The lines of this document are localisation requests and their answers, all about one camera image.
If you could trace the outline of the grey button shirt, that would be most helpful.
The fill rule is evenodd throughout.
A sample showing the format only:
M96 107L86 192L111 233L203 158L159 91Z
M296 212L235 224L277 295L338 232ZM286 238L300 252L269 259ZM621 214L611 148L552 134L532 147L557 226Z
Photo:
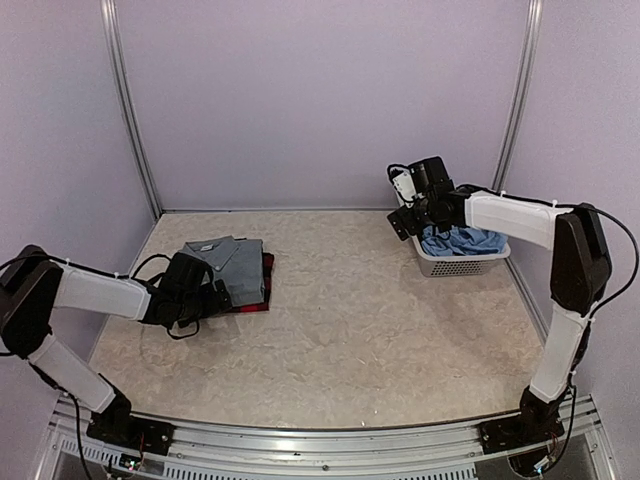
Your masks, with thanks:
M236 239L226 236L186 242L180 250L206 262L215 280L222 280L234 307L264 300L263 242L261 239Z

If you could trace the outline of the red black plaid shirt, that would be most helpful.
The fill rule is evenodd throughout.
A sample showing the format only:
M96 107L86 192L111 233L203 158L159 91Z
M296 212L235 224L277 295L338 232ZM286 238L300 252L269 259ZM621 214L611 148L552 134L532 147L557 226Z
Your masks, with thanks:
M270 309L270 300L272 293L272 274L274 268L275 257L269 252L262 253L263 264L263 281L264 281L264 297L260 303L233 307L229 310L232 314L249 314L266 312Z

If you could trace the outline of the white plastic laundry basket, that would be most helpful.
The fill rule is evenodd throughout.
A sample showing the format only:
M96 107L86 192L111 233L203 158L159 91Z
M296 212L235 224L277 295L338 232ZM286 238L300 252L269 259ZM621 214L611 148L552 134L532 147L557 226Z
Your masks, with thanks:
M471 276L487 273L499 260L507 259L511 253L506 244L504 251L494 255L434 257L427 255L420 244L421 236L412 236L407 240L412 245L418 260L419 269L425 277Z

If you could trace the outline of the light blue long sleeve shirt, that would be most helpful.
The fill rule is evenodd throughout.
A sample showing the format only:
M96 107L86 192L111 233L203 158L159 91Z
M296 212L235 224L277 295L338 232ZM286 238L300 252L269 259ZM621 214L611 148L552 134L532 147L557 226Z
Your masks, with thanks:
M508 237L502 233L452 227L439 232L434 226L423 230L420 241L423 251L434 257L494 255L504 251Z

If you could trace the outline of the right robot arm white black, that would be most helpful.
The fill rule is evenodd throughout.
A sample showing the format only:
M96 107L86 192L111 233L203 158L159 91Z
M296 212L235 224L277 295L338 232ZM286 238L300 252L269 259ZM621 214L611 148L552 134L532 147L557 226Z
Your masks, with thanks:
M597 210L588 203L556 205L455 185L439 156L408 166L391 164L387 176L403 203L388 216L401 240L422 233L427 226L439 232L467 227L504 234L551 252L552 323L542 360L523 391L520 414L511 423L518 442L535 442L556 419L587 342L589 317L612 274Z

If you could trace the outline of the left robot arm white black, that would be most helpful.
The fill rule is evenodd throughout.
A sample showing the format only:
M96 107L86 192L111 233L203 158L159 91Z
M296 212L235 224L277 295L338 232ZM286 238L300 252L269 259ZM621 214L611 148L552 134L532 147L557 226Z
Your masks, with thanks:
M150 279L100 271L36 245L1 267L1 341L7 355L26 361L53 389L83 404L121 445L140 434L129 399L56 336L52 316L82 311L172 331L231 307L213 268L184 253L171 256L165 271Z

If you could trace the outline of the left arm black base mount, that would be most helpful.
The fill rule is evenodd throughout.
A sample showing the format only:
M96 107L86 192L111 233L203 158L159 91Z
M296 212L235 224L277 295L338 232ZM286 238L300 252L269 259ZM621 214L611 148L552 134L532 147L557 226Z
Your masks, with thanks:
M167 456L173 442L175 426L162 421L130 417L123 426L108 425L92 419L87 427L89 438L139 453Z

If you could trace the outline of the right aluminium frame post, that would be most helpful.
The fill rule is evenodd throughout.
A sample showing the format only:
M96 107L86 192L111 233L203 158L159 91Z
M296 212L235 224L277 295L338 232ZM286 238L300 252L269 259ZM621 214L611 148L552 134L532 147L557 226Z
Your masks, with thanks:
M521 121L526 108L540 33L543 4L544 2L542 0L530 0L528 2L528 12L515 90L492 181L492 188L497 191L505 189Z

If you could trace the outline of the aluminium frame post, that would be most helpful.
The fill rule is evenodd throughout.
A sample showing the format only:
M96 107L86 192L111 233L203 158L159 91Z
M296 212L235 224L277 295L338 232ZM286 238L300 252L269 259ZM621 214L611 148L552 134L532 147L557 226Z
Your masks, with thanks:
M526 108L540 33L543 4L544 2L542 0L530 0L528 2L528 12L515 90L492 181L492 188L497 191L505 189L521 121Z
M116 2L114 0L101 0L100 11L115 82L116 95L133 153L135 167L140 177L143 193L151 214L155 220L159 220L164 210L143 145L133 97L127 78L126 61L119 32Z

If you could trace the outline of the front aluminium rail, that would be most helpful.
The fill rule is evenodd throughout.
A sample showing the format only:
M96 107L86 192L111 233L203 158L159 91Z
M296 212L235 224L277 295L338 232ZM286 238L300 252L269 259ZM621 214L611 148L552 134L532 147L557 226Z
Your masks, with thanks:
M35 479L511 479L527 448L492 454L480 419L391 428L274 429L172 420L164 455L76 437L87 410L58 400Z

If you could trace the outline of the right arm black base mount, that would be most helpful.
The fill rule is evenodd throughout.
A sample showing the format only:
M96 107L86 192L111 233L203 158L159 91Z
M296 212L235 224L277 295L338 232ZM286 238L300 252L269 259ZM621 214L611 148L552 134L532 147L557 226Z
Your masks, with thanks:
M494 454L518 449L561 437L565 433L560 420L552 420L542 426L526 424L520 415L481 422L478 425L480 443L484 454Z

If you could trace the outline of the left aluminium frame post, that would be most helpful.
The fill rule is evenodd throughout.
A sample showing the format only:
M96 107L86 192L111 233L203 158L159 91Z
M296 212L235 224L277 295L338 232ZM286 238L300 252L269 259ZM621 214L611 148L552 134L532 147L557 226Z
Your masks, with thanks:
M101 0L100 11L115 82L116 95L133 153L135 167L140 177L143 193L151 214L155 220L159 220L164 210L143 145L133 97L127 78L126 61L119 32L116 2L114 0Z

